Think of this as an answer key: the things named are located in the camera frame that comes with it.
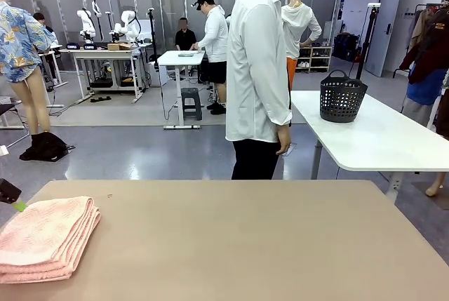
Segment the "person's right hand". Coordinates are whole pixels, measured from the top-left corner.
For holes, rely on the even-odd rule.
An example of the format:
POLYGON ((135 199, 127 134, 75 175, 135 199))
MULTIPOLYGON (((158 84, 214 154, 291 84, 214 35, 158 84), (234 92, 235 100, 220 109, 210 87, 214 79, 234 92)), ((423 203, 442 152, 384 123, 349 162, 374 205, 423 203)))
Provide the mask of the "person's right hand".
POLYGON ((279 126, 277 129, 280 149, 276 152, 277 155, 285 154, 291 146, 291 136, 289 125, 279 126))

